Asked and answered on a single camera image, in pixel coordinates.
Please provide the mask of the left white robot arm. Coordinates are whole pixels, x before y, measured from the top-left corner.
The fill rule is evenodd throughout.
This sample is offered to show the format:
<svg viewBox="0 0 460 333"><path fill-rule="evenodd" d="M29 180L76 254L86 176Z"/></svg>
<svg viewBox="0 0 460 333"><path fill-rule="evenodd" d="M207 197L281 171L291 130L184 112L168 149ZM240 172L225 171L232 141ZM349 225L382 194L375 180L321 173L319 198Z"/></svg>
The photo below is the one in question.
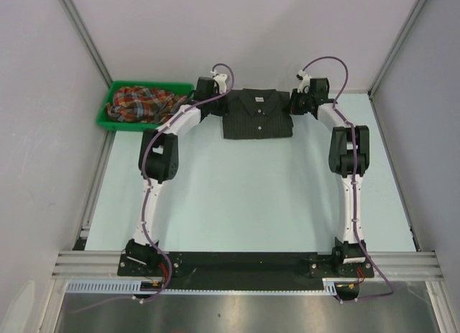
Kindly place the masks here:
<svg viewBox="0 0 460 333"><path fill-rule="evenodd" d="M212 103L231 90L226 74L211 72L200 77L192 99L157 129L143 132L139 169L144 180L144 199L139 222L119 261L120 276L159 276L166 274L167 260L160 251L160 199L179 168L179 138L199 125L210 114Z"/></svg>

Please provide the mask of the black pinstripe long sleeve shirt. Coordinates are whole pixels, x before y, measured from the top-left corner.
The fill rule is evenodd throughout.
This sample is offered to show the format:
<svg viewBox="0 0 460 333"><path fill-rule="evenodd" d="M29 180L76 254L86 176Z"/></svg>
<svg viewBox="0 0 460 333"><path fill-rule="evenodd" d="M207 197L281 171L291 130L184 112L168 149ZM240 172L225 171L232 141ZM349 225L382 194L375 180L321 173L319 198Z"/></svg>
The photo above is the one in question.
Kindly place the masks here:
<svg viewBox="0 0 460 333"><path fill-rule="evenodd" d="M233 90L226 96L222 113L223 136L227 140L290 138L293 121L290 94L275 89Z"/></svg>

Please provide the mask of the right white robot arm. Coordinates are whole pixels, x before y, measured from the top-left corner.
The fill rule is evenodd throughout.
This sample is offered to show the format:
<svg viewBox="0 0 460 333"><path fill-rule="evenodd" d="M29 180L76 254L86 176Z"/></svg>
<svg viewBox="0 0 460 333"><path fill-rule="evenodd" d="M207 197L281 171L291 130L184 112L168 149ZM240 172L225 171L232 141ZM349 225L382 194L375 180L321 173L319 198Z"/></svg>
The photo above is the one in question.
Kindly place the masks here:
<svg viewBox="0 0 460 333"><path fill-rule="evenodd" d="M329 97L327 78L299 73L290 95L290 113L311 114L331 133L328 167L339 190L339 230L331 256L333 271L348 276L367 261L362 229L362 182L370 163L369 127L353 123Z"/></svg>

